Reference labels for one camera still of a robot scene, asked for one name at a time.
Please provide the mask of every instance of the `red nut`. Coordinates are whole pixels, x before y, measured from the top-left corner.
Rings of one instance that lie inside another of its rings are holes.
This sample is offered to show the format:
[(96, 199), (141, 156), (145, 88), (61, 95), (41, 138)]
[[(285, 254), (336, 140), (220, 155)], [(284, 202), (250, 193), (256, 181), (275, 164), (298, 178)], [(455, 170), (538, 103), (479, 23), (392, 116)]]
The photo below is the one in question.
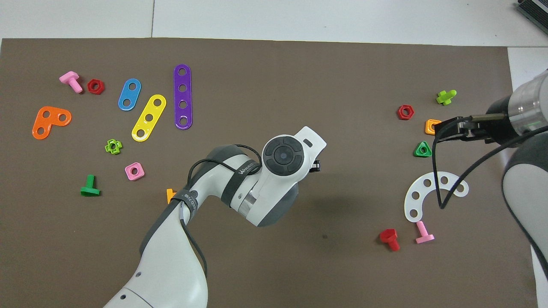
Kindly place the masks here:
[(401, 105), (398, 109), (398, 118), (400, 120), (409, 120), (413, 117), (415, 111), (411, 105)]
[(99, 79), (92, 79), (88, 82), (88, 92), (101, 94), (105, 90), (105, 83)]

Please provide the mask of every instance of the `yellow plastic strip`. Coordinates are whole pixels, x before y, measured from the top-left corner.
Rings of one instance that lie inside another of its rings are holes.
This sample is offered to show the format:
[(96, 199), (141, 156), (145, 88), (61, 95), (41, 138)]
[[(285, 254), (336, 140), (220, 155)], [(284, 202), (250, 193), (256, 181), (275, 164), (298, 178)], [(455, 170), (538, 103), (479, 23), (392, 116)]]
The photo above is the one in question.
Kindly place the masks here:
[[(159, 106), (154, 104), (156, 100), (160, 101)], [(152, 133), (152, 129), (164, 111), (165, 105), (165, 97), (162, 95), (155, 94), (150, 97), (149, 101), (146, 103), (145, 109), (142, 111), (141, 116), (133, 127), (133, 140), (143, 142), (149, 138), (150, 133)]]

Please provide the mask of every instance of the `black cable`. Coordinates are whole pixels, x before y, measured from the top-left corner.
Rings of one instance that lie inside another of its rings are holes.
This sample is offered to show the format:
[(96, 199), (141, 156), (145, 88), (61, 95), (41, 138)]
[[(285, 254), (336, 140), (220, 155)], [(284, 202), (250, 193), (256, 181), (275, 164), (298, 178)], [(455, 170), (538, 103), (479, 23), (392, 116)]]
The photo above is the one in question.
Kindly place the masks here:
[(262, 160), (261, 160), (260, 154), (259, 154), (257, 151), (255, 151), (254, 148), (252, 148), (252, 147), (250, 147), (250, 146), (247, 146), (247, 145), (244, 145), (244, 144), (235, 144), (235, 146), (237, 146), (237, 147), (244, 147), (244, 148), (250, 150), (251, 152), (255, 153), (255, 155), (257, 155), (257, 158), (259, 159), (259, 165), (258, 165), (257, 167), (255, 167), (255, 168), (253, 168), (253, 170), (251, 170), (247, 175), (253, 175), (253, 174), (259, 172), (259, 170), (260, 170), (261, 167), (262, 167)]
[(196, 243), (196, 241), (194, 240), (194, 238), (192, 237), (192, 235), (190, 235), (190, 231), (187, 229), (186, 227), (186, 224), (185, 224), (185, 221), (183, 219), (180, 219), (179, 220), (181, 222), (181, 226), (182, 226), (182, 229), (183, 231), (185, 231), (185, 234), (186, 234), (186, 237), (189, 238), (189, 241), (192, 243), (192, 245), (194, 246), (194, 249), (196, 249), (196, 251), (198, 252), (198, 254), (200, 255), (200, 258), (202, 258), (202, 263), (204, 265), (204, 275), (205, 277), (207, 278), (207, 261), (206, 261), (206, 257), (204, 256), (204, 254), (202, 253), (202, 250), (200, 249), (200, 247), (198, 246), (198, 243)]
[[(257, 151), (255, 151), (254, 148), (250, 147), (250, 146), (247, 146), (247, 145), (243, 145), (243, 144), (235, 144), (235, 146), (237, 147), (244, 147), (250, 151), (252, 151), (253, 153), (255, 153), (255, 155), (257, 155), (257, 158), (259, 159), (259, 165), (257, 167), (254, 168), (254, 170), (252, 170), (251, 172), (249, 172), (247, 175), (252, 175), (252, 174), (255, 174), (257, 172), (259, 172), (259, 170), (261, 169), (261, 166), (262, 166), (262, 161), (261, 161), (261, 156), (259, 155), (259, 153)], [(189, 176), (187, 178), (187, 185), (190, 184), (190, 181), (192, 179), (192, 173), (194, 172), (194, 168), (196, 168), (199, 164), (201, 163), (205, 163), (205, 162), (210, 162), (210, 163), (216, 163), (216, 164), (219, 164), (225, 168), (227, 168), (228, 170), (232, 171), (232, 172), (236, 172), (237, 170), (230, 167), (229, 165), (227, 165), (226, 163), (224, 162), (221, 162), (221, 161), (218, 161), (216, 159), (212, 159), (212, 158), (204, 158), (204, 159), (200, 159), (199, 161), (197, 161), (196, 163), (194, 163), (192, 165), (192, 167), (190, 167), (190, 170), (189, 170)], [(185, 221), (183, 219), (180, 219), (179, 222), (181, 223), (181, 226), (182, 226), (182, 229), (183, 231), (185, 231), (185, 234), (186, 234), (186, 237), (189, 239), (190, 243), (192, 244), (192, 246), (194, 246), (194, 249), (196, 250), (196, 252), (200, 255), (200, 258), (202, 258), (202, 263), (204, 265), (204, 274), (205, 274), (205, 277), (207, 278), (207, 261), (206, 261), (206, 257), (204, 256), (204, 254), (202, 253), (202, 250), (200, 249), (200, 247), (198, 246), (198, 243), (196, 243), (196, 240), (194, 240), (194, 238), (192, 237), (192, 235), (190, 234), (190, 231), (188, 230), (188, 228), (186, 227), (186, 224), (185, 224)]]
[(480, 164), (482, 164), (483, 162), (485, 162), (489, 158), (493, 157), (498, 152), (500, 152), (500, 151), (502, 151), (502, 150), (504, 150), (504, 149), (506, 149), (506, 148), (508, 148), (512, 145), (514, 145), (516, 143), (523, 142), (526, 139), (529, 139), (529, 138), (533, 137), (534, 135), (538, 135), (538, 134), (546, 132), (546, 131), (548, 131), (548, 126), (541, 127), (541, 128), (532, 130), (530, 132), (524, 133), (521, 136), (515, 137), (515, 138), (503, 143), (502, 145), (500, 145), (496, 149), (494, 149), (494, 150), (490, 151), (489, 153), (485, 154), (484, 156), (482, 156), (480, 159), (478, 159), (474, 164), (472, 164), (470, 167), (468, 167), (468, 169), (461, 174), (461, 176), (458, 178), (458, 180), (455, 182), (455, 184), (453, 184), (453, 187), (451, 187), (451, 189), (447, 193), (445, 199), (443, 200), (443, 203), (441, 202), (441, 197), (439, 196), (439, 184), (438, 184), (438, 179), (437, 179), (436, 157), (434, 155), (435, 150), (432, 150), (432, 161), (433, 161), (433, 166), (434, 166), (434, 180), (436, 181), (436, 192), (437, 192), (437, 195), (438, 195), (439, 208), (444, 209), (447, 206), (447, 203), (449, 202), (449, 199), (451, 198), (451, 195), (455, 192), (456, 188)]
[(199, 164), (205, 163), (205, 162), (216, 163), (216, 164), (219, 164), (219, 165), (227, 168), (228, 170), (230, 170), (232, 172), (236, 172), (236, 169), (230, 167), (229, 165), (225, 164), (224, 162), (218, 161), (216, 159), (204, 158), (204, 159), (200, 159), (199, 161), (195, 162), (194, 165), (192, 165), (192, 167), (190, 167), (189, 177), (186, 179), (187, 184), (190, 184), (190, 180), (192, 179), (192, 173), (194, 172), (194, 168), (196, 168), (196, 166), (198, 166)]
[(455, 119), (449, 122), (448, 124), (446, 124), (444, 127), (442, 127), (439, 130), (439, 132), (436, 132), (436, 137), (434, 138), (434, 143), (432, 144), (432, 169), (434, 171), (434, 183), (436, 185), (436, 196), (438, 198), (438, 205), (440, 208), (442, 208), (442, 196), (440, 195), (440, 192), (439, 192), (438, 167), (436, 164), (436, 144), (439, 142), (439, 139), (443, 135), (443, 133), (445, 133), (450, 127), (460, 122), (466, 122), (470, 120), (472, 120), (472, 116)]

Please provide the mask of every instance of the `purple plastic strip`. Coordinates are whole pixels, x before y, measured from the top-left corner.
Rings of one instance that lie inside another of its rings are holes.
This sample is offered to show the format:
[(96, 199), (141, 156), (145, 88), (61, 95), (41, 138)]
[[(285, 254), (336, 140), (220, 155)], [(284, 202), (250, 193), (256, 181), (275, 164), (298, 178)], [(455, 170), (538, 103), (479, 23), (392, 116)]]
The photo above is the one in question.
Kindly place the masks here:
[(192, 125), (192, 83), (190, 67), (185, 64), (179, 64), (173, 70), (173, 98), (175, 126), (179, 129), (189, 129)]

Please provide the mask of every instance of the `black strap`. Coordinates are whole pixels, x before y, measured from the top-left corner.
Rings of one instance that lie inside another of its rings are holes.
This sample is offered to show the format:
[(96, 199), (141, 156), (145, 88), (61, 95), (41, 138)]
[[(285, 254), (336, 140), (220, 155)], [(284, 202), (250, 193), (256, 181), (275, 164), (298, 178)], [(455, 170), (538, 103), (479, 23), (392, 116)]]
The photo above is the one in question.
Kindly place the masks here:
[(198, 201), (196, 200), (196, 197), (198, 197), (197, 191), (188, 191), (186, 189), (181, 189), (171, 198), (170, 202), (172, 200), (177, 200), (179, 202), (183, 201), (189, 207), (190, 219), (192, 219), (196, 214), (196, 210), (198, 209)]
[(229, 182), (226, 184), (225, 190), (222, 192), (221, 195), (221, 201), (227, 206), (230, 206), (230, 202), (232, 201), (234, 194), (242, 184), (243, 180), (246, 179), (248, 173), (253, 171), (258, 166), (260, 166), (259, 163), (254, 161), (253, 159), (250, 159), (246, 161), (243, 165), (241, 165), (236, 170), (236, 172), (234, 172)]

